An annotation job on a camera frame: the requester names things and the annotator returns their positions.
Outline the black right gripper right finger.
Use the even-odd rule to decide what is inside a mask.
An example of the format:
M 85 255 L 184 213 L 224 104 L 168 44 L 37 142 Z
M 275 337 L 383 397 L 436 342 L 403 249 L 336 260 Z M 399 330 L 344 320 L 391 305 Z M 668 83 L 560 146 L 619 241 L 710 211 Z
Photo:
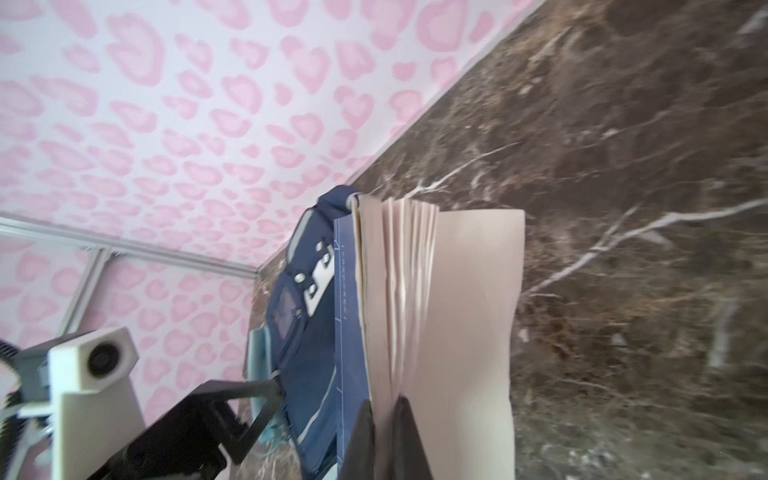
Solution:
M 432 480 L 411 404 L 404 396 L 400 396 L 395 404 L 392 427 L 391 478 Z

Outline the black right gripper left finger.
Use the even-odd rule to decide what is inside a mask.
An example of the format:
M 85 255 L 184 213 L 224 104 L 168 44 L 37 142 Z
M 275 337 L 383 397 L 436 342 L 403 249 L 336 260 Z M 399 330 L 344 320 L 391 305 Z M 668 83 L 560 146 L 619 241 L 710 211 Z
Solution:
M 361 416 L 355 424 L 346 456 L 339 469 L 339 480 L 373 480 L 375 464 L 373 420 Z

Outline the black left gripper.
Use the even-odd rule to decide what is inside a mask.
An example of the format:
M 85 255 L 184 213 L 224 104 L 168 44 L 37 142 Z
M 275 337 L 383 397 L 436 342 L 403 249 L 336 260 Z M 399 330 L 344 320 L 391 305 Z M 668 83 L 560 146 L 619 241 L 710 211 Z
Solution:
M 214 479 L 240 465 L 280 412 L 273 380 L 210 380 L 90 475 L 92 479 Z

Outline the navy blue student backpack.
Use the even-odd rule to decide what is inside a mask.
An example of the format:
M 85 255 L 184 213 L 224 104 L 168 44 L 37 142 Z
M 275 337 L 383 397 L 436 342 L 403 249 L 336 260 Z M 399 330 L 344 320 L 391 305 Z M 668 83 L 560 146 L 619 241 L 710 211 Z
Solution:
M 304 211 L 266 310 L 273 377 L 304 479 L 336 462 L 334 221 L 351 213 L 353 187 L 337 186 Z

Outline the navy blue book yellow label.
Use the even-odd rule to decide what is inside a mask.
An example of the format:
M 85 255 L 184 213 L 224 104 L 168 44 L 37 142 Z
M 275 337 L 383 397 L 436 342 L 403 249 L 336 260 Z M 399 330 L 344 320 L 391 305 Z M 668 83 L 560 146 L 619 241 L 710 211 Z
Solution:
M 513 478 L 510 341 L 524 212 L 362 194 L 349 203 L 334 225 L 339 469 L 368 416 L 374 479 L 392 479 L 404 396 L 433 479 Z

